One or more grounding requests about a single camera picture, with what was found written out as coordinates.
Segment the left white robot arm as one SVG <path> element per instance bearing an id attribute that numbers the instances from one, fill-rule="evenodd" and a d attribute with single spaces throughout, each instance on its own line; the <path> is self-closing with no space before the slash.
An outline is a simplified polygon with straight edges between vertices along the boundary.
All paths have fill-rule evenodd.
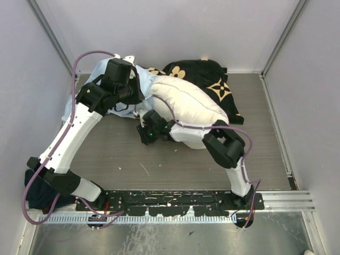
<path id="1" fill-rule="evenodd" d="M 31 157 L 27 166 L 60 195 L 87 200 L 93 210 L 106 206 L 103 189 L 76 175 L 70 164 L 92 128 L 118 103 L 136 105 L 144 100 L 134 56 L 112 58 L 104 74 L 80 89 L 74 110 L 50 146 L 39 156 Z"/>

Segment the light blue pillowcase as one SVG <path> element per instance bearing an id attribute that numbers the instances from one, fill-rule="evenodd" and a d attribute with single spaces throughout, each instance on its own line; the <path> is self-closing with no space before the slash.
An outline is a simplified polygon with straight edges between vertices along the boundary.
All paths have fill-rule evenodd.
<path id="1" fill-rule="evenodd" d="M 115 55 L 98 62 L 85 85 L 69 96 L 63 123 L 70 120 L 72 109 L 81 104 L 91 113 L 130 118 L 139 117 L 141 109 L 152 109 L 150 88 L 157 76 L 135 66 L 133 61 L 133 56 L 120 58 Z"/>

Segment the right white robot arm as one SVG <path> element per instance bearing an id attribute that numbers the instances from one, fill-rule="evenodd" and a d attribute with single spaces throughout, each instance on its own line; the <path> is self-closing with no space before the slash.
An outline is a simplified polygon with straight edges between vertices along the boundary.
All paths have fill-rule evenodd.
<path id="1" fill-rule="evenodd" d="M 211 126 L 189 125 L 177 120 L 165 120 L 155 110 L 139 110 L 140 125 L 137 130 L 141 142 L 149 145 L 158 139 L 182 142 L 192 149 L 207 149 L 213 160 L 226 169 L 231 184 L 232 201 L 239 209 L 251 208 L 256 187 L 245 169 L 244 140 L 224 121 Z"/>

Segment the white pillow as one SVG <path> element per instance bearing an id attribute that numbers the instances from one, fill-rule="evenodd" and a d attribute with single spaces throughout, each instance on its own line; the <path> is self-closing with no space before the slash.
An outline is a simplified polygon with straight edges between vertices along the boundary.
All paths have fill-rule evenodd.
<path id="1" fill-rule="evenodd" d="M 211 126 L 217 120 L 229 124 L 226 113 L 200 88 L 171 76 L 157 76 L 137 111 L 155 110 L 166 121 L 177 119 L 188 126 Z"/>

